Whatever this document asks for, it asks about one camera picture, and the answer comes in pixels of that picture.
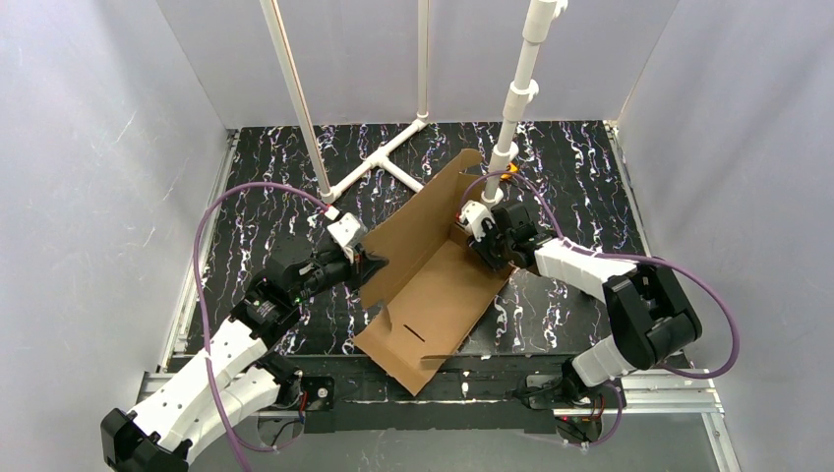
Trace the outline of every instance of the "flattened cardboard box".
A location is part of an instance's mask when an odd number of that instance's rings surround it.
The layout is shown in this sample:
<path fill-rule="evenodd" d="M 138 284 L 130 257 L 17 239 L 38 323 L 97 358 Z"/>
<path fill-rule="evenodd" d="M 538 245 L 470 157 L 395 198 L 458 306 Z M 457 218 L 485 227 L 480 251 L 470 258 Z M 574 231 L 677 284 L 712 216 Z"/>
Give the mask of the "flattened cardboard box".
<path fill-rule="evenodd" d="M 491 271 L 454 224 L 460 197 L 477 178 L 462 172 L 481 160 L 475 149 L 462 151 L 362 241 L 389 263 L 360 291 L 365 309 L 383 308 L 354 343 L 413 395 L 457 351 L 511 274 Z"/>

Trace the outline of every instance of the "white pvc pipe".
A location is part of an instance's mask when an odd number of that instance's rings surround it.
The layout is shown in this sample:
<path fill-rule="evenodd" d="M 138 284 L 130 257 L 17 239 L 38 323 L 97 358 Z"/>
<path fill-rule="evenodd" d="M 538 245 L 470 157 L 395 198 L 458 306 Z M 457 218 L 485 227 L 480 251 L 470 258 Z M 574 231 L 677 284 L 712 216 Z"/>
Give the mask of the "white pvc pipe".
<path fill-rule="evenodd" d="M 380 162 L 380 167 L 388 171 L 392 176 L 394 176 L 394 178 L 396 178 L 396 180 L 402 182 L 406 187 L 414 192 L 420 192 L 423 190 L 423 184 L 417 182 L 414 177 L 408 175 L 407 172 L 397 167 L 396 164 L 387 158 Z"/>
<path fill-rule="evenodd" d="M 362 163 L 359 165 L 359 167 L 353 169 L 353 172 L 347 174 L 347 176 L 345 178 L 341 179 L 341 181 L 339 181 L 339 183 L 337 183 L 336 185 L 334 185 L 332 187 L 331 190 L 332 190 L 333 199 L 338 200 L 338 198 L 341 197 L 342 194 L 344 194 L 344 192 L 351 185 L 353 185 L 354 182 L 361 179 L 362 176 L 365 175 L 365 173 L 368 172 L 369 170 L 373 169 L 375 167 L 375 165 L 376 164 L 374 164 L 373 161 L 370 160 L 370 159 L 362 161 Z"/>
<path fill-rule="evenodd" d="M 414 120 L 410 125 L 408 125 L 408 128 L 402 130 L 398 135 L 394 136 L 391 141 L 385 143 L 382 147 L 383 151 L 386 155 L 391 154 L 394 149 L 399 148 L 400 145 L 405 143 L 409 138 L 414 136 L 415 133 L 425 127 L 426 122 L 419 119 Z"/>
<path fill-rule="evenodd" d="M 493 147 L 492 155 L 490 155 L 490 172 L 506 169 L 513 158 L 513 152 L 510 151 L 512 150 L 511 145 L 512 138 L 515 136 L 515 128 L 527 103 L 532 99 L 532 95 L 538 91 L 537 87 L 533 87 L 535 84 L 532 78 L 533 68 L 539 54 L 539 46 L 547 37 L 551 22 L 567 6 L 566 3 L 567 1 L 564 0 L 530 0 L 527 18 L 524 20 L 524 30 L 521 34 L 524 37 L 524 42 L 518 55 L 515 77 L 509 85 L 509 92 L 506 95 L 504 121 L 501 124 L 498 141 Z M 487 179 L 484 192 L 481 194 L 481 200 L 487 207 L 497 203 L 496 194 L 499 182 L 501 180 L 498 175 Z"/>
<path fill-rule="evenodd" d="M 521 44 L 521 54 L 518 56 L 518 66 L 515 68 L 515 78 L 512 82 L 519 89 L 530 87 L 530 79 L 533 78 L 533 68 L 536 67 L 536 59 L 539 56 L 539 46 L 524 41 Z"/>
<path fill-rule="evenodd" d="M 429 1 L 417 2 L 417 117 L 429 117 Z"/>
<path fill-rule="evenodd" d="M 277 0 L 261 0 L 261 8 L 264 10 L 264 18 L 267 20 L 269 35 L 272 37 L 272 45 L 278 56 L 281 65 L 287 90 L 289 91 L 292 107 L 295 116 L 298 118 L 298 125 L 301 127 L 301 135 L 304 137 L 304 144 L 307 146 L 307 154 L 313 163 L 313 171 L 319 181 L 319 191 L 325 203 L 332 203 L 333 197 L 328 172 L 325 170 L 325 162 L 322 160 L 322 153 L 319 150 L 319 141 L 316 139 L 316 132 L 313 129 L 313 122 L 310 120 L 310 110 L 307 109 L 307 101 L 304 99 L 304 92 L 301 90 L 301 81 L 298 79 L 298 71 L 295 68 L 295 61 L 292 58 L 292 51 L 287 40 L 286 29 L 284 28 L 281 12 Z"/>

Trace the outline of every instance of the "cardboard slot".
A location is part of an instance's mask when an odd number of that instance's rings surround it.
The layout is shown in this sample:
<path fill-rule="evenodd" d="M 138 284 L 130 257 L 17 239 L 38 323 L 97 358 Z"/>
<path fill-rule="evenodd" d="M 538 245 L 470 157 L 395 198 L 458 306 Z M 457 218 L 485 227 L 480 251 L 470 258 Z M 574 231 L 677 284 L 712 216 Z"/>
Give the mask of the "cardboard slot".
<path fill-rule="evenodd" d="M 412 329 L 412 328 L 411 328 L 411 326 L 409 326 L 408 324 L 403 324 L 403 325 L 402 325 L 402 327 L 404 327 L 404 328 L 408 329 L 409 331 L 411 331 L 411 334 L 414 334 L 415 336 L 417 336 L 417 339 L 420 339 L 421 341 L 426 342 L 426 340 L 425 340 L 425 339 L 423 339 L 423 336 L 421 336 L 420 334 L 417 334 L 417 331 L 415 331 L 414 329 Z"/>

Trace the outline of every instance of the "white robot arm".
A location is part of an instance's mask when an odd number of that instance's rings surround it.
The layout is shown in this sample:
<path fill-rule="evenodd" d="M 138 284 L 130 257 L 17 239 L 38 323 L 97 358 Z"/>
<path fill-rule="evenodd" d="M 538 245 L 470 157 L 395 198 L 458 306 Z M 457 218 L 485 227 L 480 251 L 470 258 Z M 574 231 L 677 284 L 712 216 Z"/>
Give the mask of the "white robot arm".
<path fill-rule="evenodd" d="M 368 229 L 355 216 L 331 207 L 326 217 L 332 221 L 328 237 L 312 256 L 288 265 L 268 260 L 211 338 L 213 380 L 232 426 L 257 410 L 298 398 L 301 371 L 270 351 L 300 320 L 301 301 L 338 283 L 357 290 L 387 264 L 365 252 L 361 240 Z M 108 466 L 185 471 L 225 432 L 211 394 L 208 359 L 202 349 L 150 397 L 104 417 L 101 441 Z"/>
<path fill-rule="evenodd" d="M 701 324 L 668 268 L 599 258 L 568 238 L 539 232 L 526 208 L 468 202 L 458 223 L 493 269 L 507 264 L 572 285 L 606 304 L 612 334 L 563 365 L 562 391 L 578 399 L 605 381 L 651 369 L 701 335 Z"/>

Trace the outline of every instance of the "vertical white pole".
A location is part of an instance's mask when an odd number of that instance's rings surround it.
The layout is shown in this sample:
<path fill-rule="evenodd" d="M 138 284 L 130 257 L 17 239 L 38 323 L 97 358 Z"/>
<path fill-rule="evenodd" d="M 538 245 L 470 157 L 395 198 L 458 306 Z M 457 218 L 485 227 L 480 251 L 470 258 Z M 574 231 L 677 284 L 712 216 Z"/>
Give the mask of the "vertical white pole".
<path fill-rule="evenodd" d="M 505 170 L 518 154 L 518 147 L 512 142 L 512 138 L 515 136 L 515 127 L 521 120 L 524 108 L 539 91 L 538 84 L 532 80 L 533 67 L 536 65 L 539 46 L 547 37 L 551 22 L 565 8 L 567 8 L 567 0 L 530 1 L 527 19 L 524 21 L 524 31 L 522 32 L 524 42 L 521 44 L 518 66 L 515 68 L 515 77 L 509 84 L 509 92 L 506 94 L 504 104 L 504 120 L 501 124 L 498 141 L 490 156 L 490 172 Z M 481 194 L 481 201 L 487 207 L 491 207 L 498 202 L 499 198 L 496 193 L 499 179 L 500 176 L 487 179 L 484 193 Z"/>
<path fill-rule="evenodd" d="M 429 117 L 429 3 L 417 2 L 417 118 L 423 121 Z"/>
<path fill-rule="evenodd" d="M 292 51 L 289 48 L 281 11 L 278 9 L 278 0 L 261 0 L 261 8 L 264 10 L 264 18 L 267 20 L 269 35 L 272 36 L 272 45 L 278 55 L 278 62 L 281 64 L 281 72 L 290 99 L 292 99 L 295 116 L 298 117 L 304 144 L 307 145 L 307 153 L 313 163 L 313 171 L 316 172 L 316 179 L 319 181 L 319 192 L 322 194 L 322 200 L 330 204 L 333 202 L 333 194 L 330 190 L 328 172 L 325 170 L 325 162 L 322 160 L 313 122 L 310 121 L 310 111 L 307 109 L 307 101 L 304 99 L 301 81 L 298 79 L 298 71 L 295 69 L 295 61 L 292 59 Z"/>

